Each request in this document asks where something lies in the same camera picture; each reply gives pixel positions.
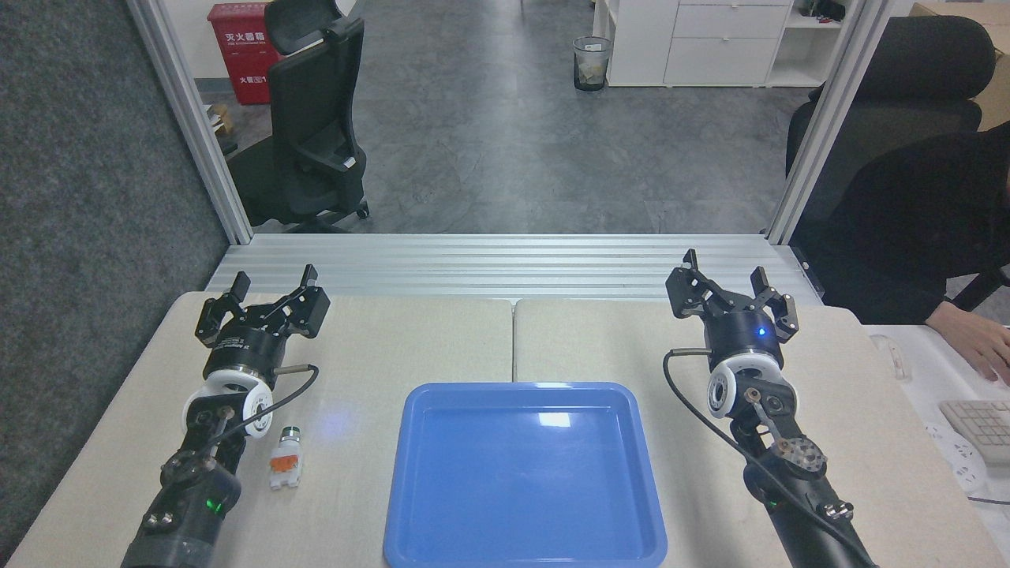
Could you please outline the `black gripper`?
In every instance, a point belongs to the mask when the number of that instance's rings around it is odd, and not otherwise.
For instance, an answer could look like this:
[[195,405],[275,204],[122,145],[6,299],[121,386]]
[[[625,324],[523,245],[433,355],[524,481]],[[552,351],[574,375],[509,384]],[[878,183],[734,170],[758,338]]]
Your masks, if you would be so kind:
[[[299,334],[316,338],[331,305],[324,289],[317,286],[317,270],[307,263],[294,291],[273,305],[254,305],[243,312],[241,303],[248,293],[250,279],[245,272],[238,272],[223,295],[207,299],[195,332],[195,337],[211,348],[205,377],[219,370],[243,367],[260,378],[267,378],[280,366],[280,337]],[[221,332],[226,314],[235,319],[243,317],[243,326]]]
[[698,268],[695,248],[689,248],[666,280],[668,301],[676,319],[699,316],[703,319],[705,345],[710,349],[709,370],[737,353],[769,355],[779,368],[785,366],[780,344],[789,342],[799,330],[793,296],[780,294],[769,283],[764,267],[750,274],[754,300],[751,312],[735,312],[742,307],[742,295],[722,289]]

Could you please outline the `person's hand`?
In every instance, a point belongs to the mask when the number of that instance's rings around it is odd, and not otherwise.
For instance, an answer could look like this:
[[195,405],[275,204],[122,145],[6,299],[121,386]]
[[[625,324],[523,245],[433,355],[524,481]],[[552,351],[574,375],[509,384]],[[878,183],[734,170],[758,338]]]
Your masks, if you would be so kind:
[[984,379],[1009,383],[1009,332],[996,321],[941,302],[925,319]]

